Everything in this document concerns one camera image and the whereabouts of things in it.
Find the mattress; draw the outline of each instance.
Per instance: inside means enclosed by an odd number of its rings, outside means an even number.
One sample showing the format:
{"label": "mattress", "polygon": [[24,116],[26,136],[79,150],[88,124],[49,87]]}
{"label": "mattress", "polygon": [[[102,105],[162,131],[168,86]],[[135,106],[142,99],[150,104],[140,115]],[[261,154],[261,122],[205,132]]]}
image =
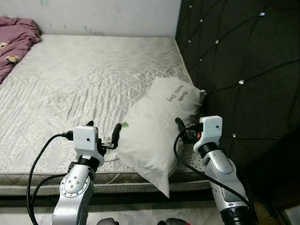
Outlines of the mattress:
{"label": "mattress", "polygon": [[[94,120],[108,141],[116,123],[155,77],[191,82],[171,37],[43,35],[0,85],[0,195],[24,195],[32,162],[54,134]],[[106,159],[113,156],[108,151]],[[202,160],[186,146],[183,157],[203,171]],[[51,142],[40,158],[33,188],[43,178],[66,173],[76,161],[73,143]],[[58,194],[61,179],[41,189]],[[171,191],[207,188],[207,181],[178,165]],[[157,189],[120,160],[98,169],[95,192],[149,192]]]}

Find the white wall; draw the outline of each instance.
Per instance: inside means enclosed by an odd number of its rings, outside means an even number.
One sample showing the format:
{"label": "white wall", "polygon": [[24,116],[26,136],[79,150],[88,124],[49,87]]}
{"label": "white wall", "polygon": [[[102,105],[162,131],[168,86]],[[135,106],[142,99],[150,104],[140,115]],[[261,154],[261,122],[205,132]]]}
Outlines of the white wall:
{"label": "white wall", "polygon": [[0,15],[45,34],[175,36],[180,0],[0,0]]}

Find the black headboard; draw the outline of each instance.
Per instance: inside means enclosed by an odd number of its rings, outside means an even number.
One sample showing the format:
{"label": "black headboard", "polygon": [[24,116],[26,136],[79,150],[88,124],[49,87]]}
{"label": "black headboard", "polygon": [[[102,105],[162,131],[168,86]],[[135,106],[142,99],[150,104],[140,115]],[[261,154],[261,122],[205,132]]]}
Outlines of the black headboard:
{"label": "black headboard", "polygon": [[297,0],[182,0],[177,43],[241,168],[300,124],[299,27]]}

